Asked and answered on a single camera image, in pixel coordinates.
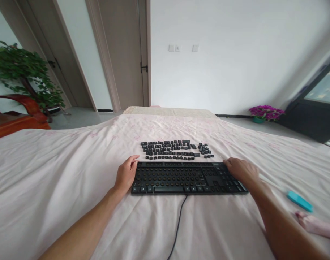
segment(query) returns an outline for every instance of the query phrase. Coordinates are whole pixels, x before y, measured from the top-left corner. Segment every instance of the blue object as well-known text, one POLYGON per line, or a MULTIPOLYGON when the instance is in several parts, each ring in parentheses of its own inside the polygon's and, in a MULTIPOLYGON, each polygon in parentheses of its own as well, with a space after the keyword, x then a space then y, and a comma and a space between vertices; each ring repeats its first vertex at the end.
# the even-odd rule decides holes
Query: blue object
POLYGON ((305 210, 307 210, 309 212, 313 212, 313 206, 308 201, 303 199, 299 194, 296 194, 293 191, 289 191, 287 197, 292 202, 299 205, 301 208, 304 208, 305 210))
POLYGON ((253 118, 253 122, 254 122, 254 123, 257 123, 257 124, 262 124, 262 123, 265 122, 265 119, 260 119, 260 118, 256 118, 256 117, 254 117, 254 118, 253 118))

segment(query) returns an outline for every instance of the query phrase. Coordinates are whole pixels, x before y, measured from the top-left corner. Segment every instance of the green leaves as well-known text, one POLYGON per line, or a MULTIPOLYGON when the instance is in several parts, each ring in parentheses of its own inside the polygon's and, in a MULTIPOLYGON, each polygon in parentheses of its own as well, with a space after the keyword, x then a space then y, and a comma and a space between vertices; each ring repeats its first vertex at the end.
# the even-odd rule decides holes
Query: green leaves
POLYGON ((62 91, 58 89, 47 75, 47 62, 38 53, 18 49, 17 43, 0 46, 0 81, 5 87, 15 93, 30 96, 44 109, 55 105, 64 107, 61 98, 62 91), (29 82, 35 82, 38 89, 34 90, 37 97, 31 96, 28 89, 20 84, 20 78, 26 78, 29 82))

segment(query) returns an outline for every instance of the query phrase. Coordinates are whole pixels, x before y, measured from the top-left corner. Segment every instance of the flower pot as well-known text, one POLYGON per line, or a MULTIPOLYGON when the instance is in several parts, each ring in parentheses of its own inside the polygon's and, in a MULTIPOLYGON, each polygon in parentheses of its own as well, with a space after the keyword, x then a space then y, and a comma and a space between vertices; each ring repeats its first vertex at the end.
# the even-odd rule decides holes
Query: flower pot
POLYGON ((256 117, 254 117, 254 118, 253 118, 253 122, 254 122, 254 123, 257 123, 257 124, 262 124, 262 123, 265 122, 265 119, 260 119, 260 118, 256 118, 256 117))

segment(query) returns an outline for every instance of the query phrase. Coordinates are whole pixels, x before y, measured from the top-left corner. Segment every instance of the baseboard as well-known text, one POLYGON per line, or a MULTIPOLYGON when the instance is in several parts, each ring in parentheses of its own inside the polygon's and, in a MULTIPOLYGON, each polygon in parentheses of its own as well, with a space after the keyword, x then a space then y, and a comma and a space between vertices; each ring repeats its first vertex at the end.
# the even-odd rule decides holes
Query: baseboard
POLYGON ((114 113, 114 110, 113 109, 98 109, 97 112, 114 113))
POLYGON ((217 117, 230 117, 230 118, 252 118, 251 116, 244 115, 225 115, 225 114, 215 114, 217 117))

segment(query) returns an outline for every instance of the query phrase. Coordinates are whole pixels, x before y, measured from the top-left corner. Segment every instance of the tree trunk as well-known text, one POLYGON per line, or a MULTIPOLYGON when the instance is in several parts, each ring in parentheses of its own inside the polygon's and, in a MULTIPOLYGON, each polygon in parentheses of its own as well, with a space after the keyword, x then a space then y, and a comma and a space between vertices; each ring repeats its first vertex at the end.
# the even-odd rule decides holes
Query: tree trunk
MULTIPOLYGON (((20 77, 20 82, 23 84, 23 86, 27 89, 27 91, 30 93, 30 95, 35 99, 35 101, 39 104, 41 103, 41 100, 39 100, 36 91, 32 88, 29 80, 26 77, 20 77)), ((47 108, 44 108, 44 111, 47 114, 48 117, 48 123, 53 122, 53 118, 50 115, 49 111, 47 108)))

